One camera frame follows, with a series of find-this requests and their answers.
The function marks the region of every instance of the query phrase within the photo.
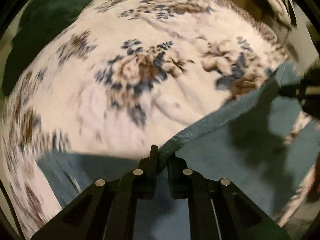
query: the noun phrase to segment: blue flower pattern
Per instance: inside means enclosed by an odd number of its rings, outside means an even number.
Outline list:
[[[167,20],[171,17],[176,17],[176,15],[183,15],[186,12],[200,13],[205,12],[210,14],[215,10],[209,5],[205,8],[200,7],[197,3],[192,3],[193,0],[186,0],[186,2],[176,3],[171,5],[156,4],[156,0],[141,0],[140,3],[147,4],[139,6],[138,8],[131,8],[127,11],[122,12],[119,17],[130,17],[129,20],[138,20],[135,15],[137,12],[143,12],[146,14],[155,13],[155,19],[157,20]]]
[[[253,49],[250,47],[250,44],[247,42],[247,40],[244,40],[243,37],[237,37],[237,42],[241,45],[241,49],[253,52]]]
[[[216,89],[226,91],[232,85],[234,80],[240,79],[244,75],[244,69],[246,68],[245,58],[243,52],[240,53],[236,63],[232,65],[232,74],[229,76],[222,76],[216,80]]]
[[[44,78],[44,74],[47,72],[48,68],[43,68],[41,70],[39,70],[39,72],[37,73],[36,79],[39,80],[40,82],[43,81]]]
[[[81,35],[73,35],[71,40],[61,45],[58,50],[59,67],[62,66],[71,56],[76,56],[80,59],[87,59],[88,54],[97,46],[88,43],[89,30],[83,32]]]
[[[99,84],[108,85],[110,90],[120,91],[123,89],[123,85],[121,83],[112,83],[112,75],[114,74],[113,65],[124,59],[127,56],[131,56],[136,53],[140,53],[143,51],[143,47],[141,46],[142,42],[138,39],[127,40],[123,43],[120,47],[121,49],[126,51],[126,56],[124,55],[117,55],[115,58],[108,60],[107,65],[109,68],[104,70],[99,70],[95,74],[95,80]],[[134,96],[139,97],[142,93],[146,90],[151,91],[154,87],[154,83],[160,83],[165,81],[168,78],[168,73],[162,67],[165,63],[164,55],[167,50],[169,50],[173,45],[172,41],[163,42],[158,44],[157,46],[152,46],[150,49],[156,52],[156,56],[151,63],[152,72],[156,73],[155,76],[144,77],[140,79],[140,82],[137,84],[130,84],[128,83],[126,86],[126,90],[133,90]],[[111,98],[111,106],[115,107],[116,109],[121,109],[120,104],[114,99]],[[147,115],[142,109],[139,103],[136,103],[134,107],[128,108],[128,115],[130,116],[131,120],[136,125],[145,125],[147,120]]]
[[[41,131],[41,116],[37,114],[33,117],[32,129],[37,129]],[[32,152],[38,153],[43,150],[56,150],[59,152],[66,152],[70,147],[70,140],[68,133],[63,133],[62,130],[59,134],[56,130],[52,134],[39,133],[36,135],[35,139],[32,141]],[[20,150],[24,153],[24,148],[21,145]]]

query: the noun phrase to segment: floral fabric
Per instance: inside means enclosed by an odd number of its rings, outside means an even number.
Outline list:
[[[286,58],[227,0],[93,0],[6,102],[4,166],[26,237],[61,210],[36,165],[44,152],[144,158]]]

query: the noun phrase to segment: cable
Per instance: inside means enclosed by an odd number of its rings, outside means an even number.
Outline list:
[[[11,202],[11,200],[10,200],[10,198],[9,198],[9,195],[8,195],[7,191],[6,191],[5,188],[4,188],[4,185],[3,185],[2,181],[1,181],[1,179],[0,179],[0,190],[2,191],[2,193],[3,193],[3,195],[4,195],[4,198],[5,198],[8,206],[9,206],[10,212],[11,212],[12,217],[13,217],[13,220],[14,220],[14,223],[15,223],[17,229],[18,229],[18,233],[19,233],[19,235],[20,235],[20,238],[21,238],[22,240],[26,240],[25,237],[24,237],[24,234],[23,234],[23,232],[22,232],[20,223],[19,223],[19,221],[18,221],[17,214],[16,214],[16,212],[14,211],[12,202]]]

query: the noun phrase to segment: metal screw head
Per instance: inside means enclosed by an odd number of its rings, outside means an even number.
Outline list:
[[[133,174],[136,175],[136,176],[140,176],[143,174],[143,170],[142,169],[135,169],[133,171]]]
[[[98,187],[103,186],[105,183],[106,183],[106,181],[104,179],[98,179],[95,182],[96,186],[98,186]]]
[[[191,169],[184,169],[184,170],[182,171],[182,173],[183,173],[184,175],[191,175],[191,174],[193,173],[193,171],[192,171]]]
[[[230,183],[231,183],[231,181],[230,181],[230,179],[224,178],[224,179],[222,179],[222,180],[220,181],[220,183],[221,183],[222,185],[224,185],[224,186],[229,186]]]

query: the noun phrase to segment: floral bedsheet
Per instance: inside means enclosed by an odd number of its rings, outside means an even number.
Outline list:
[[[93,0],[6,102],[4,166],[26,237],[61,210],[36,165],[45,151],[144,158],[287,57],[228,0]]]

